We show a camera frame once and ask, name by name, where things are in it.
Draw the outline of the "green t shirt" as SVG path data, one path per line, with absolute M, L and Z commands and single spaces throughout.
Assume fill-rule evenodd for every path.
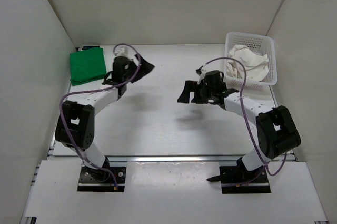
M 94 47 L 71 53 L 70 73 L 72 86 L 103 79 L 107 73 L 103 49 Z

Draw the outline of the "white t shirt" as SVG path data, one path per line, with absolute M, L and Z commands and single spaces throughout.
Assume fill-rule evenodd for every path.
M 248 80 L 262 81 L 268 75 L 269 59 L 267 54 L 258 55 L 253 53 L 245 45 L 234 45 L 234 47 L 229 51 L 228 57 L 236 59 L 244 65 Z M 226 72 L 228 76 L 238 79 L 244 78 L 243 67 L 237 61 L 228 60 Z

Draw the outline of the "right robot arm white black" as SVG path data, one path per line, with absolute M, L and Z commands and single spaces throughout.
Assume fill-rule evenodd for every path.
M 276 157 L 286 154 L 301 144 L 301 138 L 289 109 L 283 105 L 271 107 L 244 97 L 240 90 L 228 88 L 219 70 L 197 69 L 198 81 L 185 81 L 178 103 L 217 105 L 243 117 L 246 124 L 256 126 L 257 140 L 253 150 L 239 158 L 235 175 L 250 181 Z

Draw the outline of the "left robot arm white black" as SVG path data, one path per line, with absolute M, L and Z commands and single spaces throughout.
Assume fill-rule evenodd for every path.
M 108 180 L 113 174 L 108 158 L 94 144 L 95 116 L 118 101 L 126 92 L 128 83 L 139 81 L 155 68 L 139 54 L 135 57 L 138 64 L 125 55 L 116 56 L 112 70 L 105 74 L 99 91 L 89 93 L 82 103 L 70 100 L 62 103 L 55 140 L 76 152 L 86 172 L 99 182 Z

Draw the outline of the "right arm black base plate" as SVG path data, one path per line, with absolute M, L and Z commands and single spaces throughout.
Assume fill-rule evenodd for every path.
M 260 167 L 251 172 L 240 170 L 238 166 L 220 166 L 220 174 L 207 182 L 221 183 L 222 194 L 268 194 L 271 193 L 265 169 Z

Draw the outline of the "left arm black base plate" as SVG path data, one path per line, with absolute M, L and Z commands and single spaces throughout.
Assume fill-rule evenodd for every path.
M 126 166 L 110 166 L 115 175 L 117 187 L 109 172 L 93 170 L 84 165 L 81 167 L 77 191 L 78 192 L 124 192 L 126 181 Z

